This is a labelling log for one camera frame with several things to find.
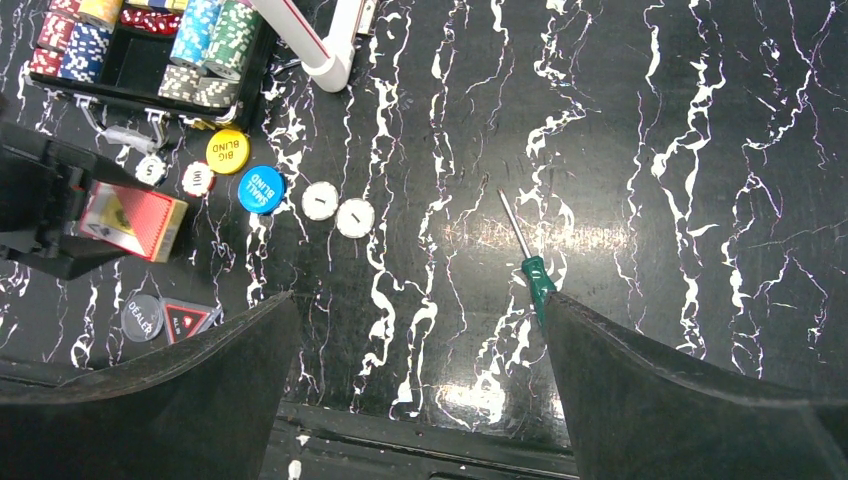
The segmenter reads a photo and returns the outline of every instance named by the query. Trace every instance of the white pole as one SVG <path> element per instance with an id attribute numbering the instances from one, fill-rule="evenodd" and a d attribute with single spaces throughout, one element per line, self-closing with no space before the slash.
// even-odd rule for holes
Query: white pole
<path id="1" fill-rule="evenodd" d="M 324 40 L 309 26 L 292 0 L 252 0 L 265 21 L 294 50 L 319 87 L 338 92 L 347 86 L 353 65 L 353 40 L 365 0 L 338 0 L 330 35 Z"/>

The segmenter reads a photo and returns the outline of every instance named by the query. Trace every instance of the yellow poker chip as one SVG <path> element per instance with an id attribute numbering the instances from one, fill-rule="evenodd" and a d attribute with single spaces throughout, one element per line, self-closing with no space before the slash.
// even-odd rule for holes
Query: yellow poker chip
<path id="1" fill-rule="evenodd" d="M 213 172 L 232 175 L 247 163 L 250 143 L 247 137 L 235 130 L 221 130 L 206 147 L 206 163 Z"/>

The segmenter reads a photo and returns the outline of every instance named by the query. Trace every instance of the marble tabletop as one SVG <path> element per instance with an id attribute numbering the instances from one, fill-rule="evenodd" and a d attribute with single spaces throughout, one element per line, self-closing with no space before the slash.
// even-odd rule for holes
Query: marble tabletop
<path id="1" fill-rule="evenodd" d="M 47 3 L 0 4 L 7 119 L 134 169 L 140 154 L 25 85 Z M 326 25 L 334 2 L 301 4 Z M 166 344 L 122 334 L 137 292 L 232 316 L 291 289 L 304 323 L 286 400 L 567 446 L 502 186 L 557 286 L 591 308 L 721 367 L 848 395 L 845 8 L 383 0 L 346 91 L 300 69 L 265 80 L 251 165 L 285 175 L 280 208 L 248 214 L 240 175 L 187 196 L 180 174 L 211 132 L 171 122 L 162 191 L 191 205 L 171 261 L 73 282 L 0 264 L 0 355 L 103 368 Z M 370 236 L 305 218 L 321 180 L 371 202 Z"/>

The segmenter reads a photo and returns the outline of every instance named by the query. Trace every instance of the red stripe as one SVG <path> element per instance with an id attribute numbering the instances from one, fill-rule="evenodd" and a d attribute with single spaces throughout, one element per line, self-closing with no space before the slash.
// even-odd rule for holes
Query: red stripe
<path id="1" fill-rule="evenodd" d="M 312 27 L 310 27 L 309 24 L 306 23 L 306 20 L 303 19 L 303 17 L 300 15 L 300 11 L 297 9 L 297 7 L 292 5 L 289 0 L 283 0 L 283 4 L 285 4 L 285 6 L 289 9 L 289 11 L 292 13 L 292 15 L 294 15 L 294 17 L 297 18 L 297 21 L 300 23 L 300 25 L 307 32 L 309 32 L 309 36 L 312 37 L 312 40 L 315 42 L 315 45 L 318 45 L 318 48 L 321 49 L 321 53 L 323 53 L 324 56 L 327 57 L 327 60 L 329 60 L 330 54 L 327 53 L 327 50 L 324 48 L 324 43 L 321 42 L 321 40 L 319 40 L 318 37 L 315 36 L 315 31 L 312 30 Z"/>

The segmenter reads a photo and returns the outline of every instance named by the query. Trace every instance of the red and white chip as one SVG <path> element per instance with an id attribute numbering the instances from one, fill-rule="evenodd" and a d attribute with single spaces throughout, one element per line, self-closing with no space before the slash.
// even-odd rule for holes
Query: red and white chip
<path id="1" fill-rule="evenodd" d="M 79 4 L 81 0 L 53 0 L 50 3 L 50 11 L 58 12 L 70 18 L 78 18 Z"/>
<path id="2" fill-rule="evenodd" d="M 75 25 L 73 20 L 58 13 L 49 12 L 44 17 L 44 26 L 41 28 L 41 35 L 38 36 L 38 46 L 64 52 L 68 48 L 68 41 L 71 39 L 71 32 Z"/>
<path id="3" fill-rule="evenodd" d="M 215 173 L 203 162 L 194 162 L 183 175 L 183 190 L 193 197 L 202 197 L 212 189 Z"/>
<path id="4" fill-rule="evenodd" d="M 59 74 L 59 68 L 62 67 L 63 56 L 59 52 L 36 48 L 32 52 L 32 61 L 29 62 L 29 70 L 33 73 L 55 77 Z"/>

